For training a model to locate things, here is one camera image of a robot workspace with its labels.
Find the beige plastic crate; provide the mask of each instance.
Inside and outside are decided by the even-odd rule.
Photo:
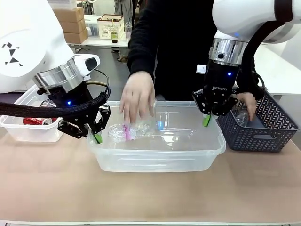
[[[118,40],[124,35],[124,19],[123,16],[104,14],[97,20],[99,38],[111,39],[110,27],[114,24],[118,27]]]

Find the plastic bin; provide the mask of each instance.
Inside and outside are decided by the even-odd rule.
[[[92,32],[92,37],[99,37],[97,20],[99,16],[94,15],[84,15],[86,27],[89,27]]]
[[[110,27],[114,24],[118,28],[118,40],[124,35],[124,19],[123,16],[104,14],[97,20],[99,38],[111,39]]]
[[[226,142],[217,122],[202,126],[203,114],[194,102],[158,101],[156,120],[164,128],[151,137],[115,143],[108,137],[108,128],[123,122],[118,113],[119,101],[108,102],[111,117],[103,131],[103,143],[93,135],[88,145],[99,166],[113,172],[188,172],[207,170],[216,156],[226,149]]]
[[[218,122],[228,146],[236,151],[280,152],[298,131],[297,124],[267,91],[257,102],[256,117],[247,127],[237,124],[232,111],[219,117]]]
[[[77,7],[76,0],[47,0],[52,9],[74,10]]]
[[[46,95],[39,96],[37,90],[36,85],[32,86],[15,104],[39,106],[48,97]],[[3,115],[0,117],[0,126],[4,127],[16,141],[50,143],[58,141],[63,135],[57,130],[59,120],[57,119],[50,125],[23,125],[23,118]]]

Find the brown table surface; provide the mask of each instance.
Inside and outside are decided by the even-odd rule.
[[[86,140],[15,142],[0,129],[0,219],[23,222],[301,221],[301,152],[227,150],[192,173],[102,171]]]

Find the gray garment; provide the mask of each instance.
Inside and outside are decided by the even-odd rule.
[[[115,0],[115,15],[122,15],[124,23],[132,23],[133,2],[132,0]]]

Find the silver metal ring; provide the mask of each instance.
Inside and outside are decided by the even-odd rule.
[[[238,66],[241,64],[247,42],[227,39],[214,39],[209,59],[218,64]]]
[[[39,88],[49,90],[55,87],[63,87],[66,92],[73,90],[83,82],[74,59],[71,58],[59,67],[46,72],[40,72],[34,77],[34,82]]]

